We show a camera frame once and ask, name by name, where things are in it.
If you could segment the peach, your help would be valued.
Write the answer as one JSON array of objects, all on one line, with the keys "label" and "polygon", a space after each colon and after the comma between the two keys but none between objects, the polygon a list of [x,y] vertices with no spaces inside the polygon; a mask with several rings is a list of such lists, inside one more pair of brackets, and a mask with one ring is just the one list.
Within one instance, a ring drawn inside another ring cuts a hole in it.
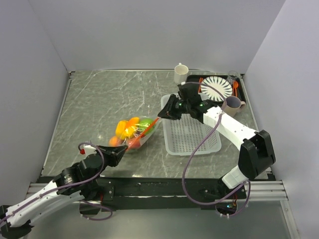
[{"label": "peach", "polygon": [[127,140],[128,149],[139,149],[141,147],[140,140],[137,138],[129,138]]},{"label": "peach", "polygon": [[123,143],[122,140],[118,138],[117,136],[113,136],[109,139],[109,146],[111,147],[120,146],[122,143]]}]

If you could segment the orange yellow mango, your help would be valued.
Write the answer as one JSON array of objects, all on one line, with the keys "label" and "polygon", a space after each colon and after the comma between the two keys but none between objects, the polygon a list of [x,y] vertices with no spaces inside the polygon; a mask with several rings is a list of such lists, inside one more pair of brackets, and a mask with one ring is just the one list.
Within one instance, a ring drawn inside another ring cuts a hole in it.
[{"label": "orange yellow mango", "polygon": [[133,117],[130,120],[121,121],[121,138],[132,138],[138,130],[139,123],[139,117]]}]

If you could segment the green apple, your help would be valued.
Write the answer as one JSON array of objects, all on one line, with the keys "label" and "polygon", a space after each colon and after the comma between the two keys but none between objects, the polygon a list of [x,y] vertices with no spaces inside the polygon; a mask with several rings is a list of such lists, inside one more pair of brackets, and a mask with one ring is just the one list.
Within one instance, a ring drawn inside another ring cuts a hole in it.
[{"label": "green apple", "polygon": [[[153,123],[152,118],[142,118],[139,122],[138,128],[140,132],[144,132],[152,123]],[[149,130],[147,130],[144,135],[147,135],[151,133],[155,128],[155,125],[153,125]]]}]

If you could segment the clear zip bag orange zipper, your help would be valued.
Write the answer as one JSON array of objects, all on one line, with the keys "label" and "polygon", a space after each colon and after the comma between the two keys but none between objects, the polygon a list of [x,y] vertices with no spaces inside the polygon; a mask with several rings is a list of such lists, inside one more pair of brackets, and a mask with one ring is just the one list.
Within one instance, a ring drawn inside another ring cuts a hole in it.
[{"label": "clear zip bag orange zipper", "polygon": [[[155,119],[154,118],[152,118],[154,121],[153,121],[153,123],[144,131],[144,132],[140,132],[139,131],[139,129],[136,131],[136,133],[134,134],[134,136],[132,137],[132,138],[137,138],[137,139],[139,139],[140,140],[140,143],[141,143],[141,147],[144,145],[144,144],[146,144],[148,141],[149,141],[149,139],[151,139],[152,138],[152,136],[153,136],[153,134],[155,133],[155,131],[157,130],[157,127],[158,127],[158,125],[159,125],[159,122],[160,122],[160,119],[159,119],[159,117],[156,117]],[[155,128],[154,128],[154,130],[151,132],[151,133],[149,133],[149,134],[147,134],[147,135],[144,135],[144,133],[147,131],[147,130],[149,130],[153,125],[155,125]],[[127,145],[127,140],[129,139],[129,138],[125,138],[125,139],[122,139],[121,138],[121,136],[119,137],[121,140],[122,140],[122,144],[121,145]]]}]

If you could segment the white plastic perforated basket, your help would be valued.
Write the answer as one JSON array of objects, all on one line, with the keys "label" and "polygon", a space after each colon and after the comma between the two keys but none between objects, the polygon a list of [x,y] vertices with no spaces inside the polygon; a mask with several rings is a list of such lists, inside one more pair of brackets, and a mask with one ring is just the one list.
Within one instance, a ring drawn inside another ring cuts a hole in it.
[{"label": "white plastic perforated basket", "polygon": [[[183,114],[180,120],[162,120],[165,148],[173,156],[190,156],[197,145],[210,133],[211,127],[201,124],[190,115]],[[219,133],[215,131],[195,155],[218,152],[222,147]]]}]

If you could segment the yellow bell pepper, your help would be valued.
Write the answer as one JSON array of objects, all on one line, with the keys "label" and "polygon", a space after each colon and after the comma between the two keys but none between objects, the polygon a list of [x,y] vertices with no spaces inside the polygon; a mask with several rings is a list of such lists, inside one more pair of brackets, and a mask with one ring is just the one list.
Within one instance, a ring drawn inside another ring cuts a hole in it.
[{"label": "yellow bell pepper", "polygon": [[117,137],[122,136],[123,132],[126,129],[126,125],[127,125],[128,121],[127,120],[121,120],[118,122],[116,130],[115,130],[115,135]]}]

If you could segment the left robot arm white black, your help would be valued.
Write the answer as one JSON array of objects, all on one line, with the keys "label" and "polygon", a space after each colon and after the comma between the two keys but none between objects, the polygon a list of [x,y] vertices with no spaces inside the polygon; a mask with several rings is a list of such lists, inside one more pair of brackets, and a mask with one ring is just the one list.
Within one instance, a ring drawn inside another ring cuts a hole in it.
[{"label": "left robot arm white black", "polygon": [[24,201],[0,208],[0,234],[5,239],[19,239],[29,234],[36,223],[77,201],[95,199],[100,187],[97,179],[106,167],[116,167],[127,146],[78,145],[85,158],[61,171],[42,189]]}]

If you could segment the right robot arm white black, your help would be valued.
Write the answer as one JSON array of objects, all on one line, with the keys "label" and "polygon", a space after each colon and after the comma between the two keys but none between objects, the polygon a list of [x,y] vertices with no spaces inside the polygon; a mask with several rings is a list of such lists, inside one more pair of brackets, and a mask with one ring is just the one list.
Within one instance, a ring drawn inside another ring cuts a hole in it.
[{"label": "right robot arm white black", "polygon": [[202,99],[190,82],[183,82],[178,88],[178,94],[170,95],[158,117],[179,120],[183,114],[188,114],[218,131],[239,150],[237,166],[219,179],[218,192],[221,197],[230,198],[238,185],[255,179],[276,162],[268,132],[249,128],[229,116],[221,103]]}]

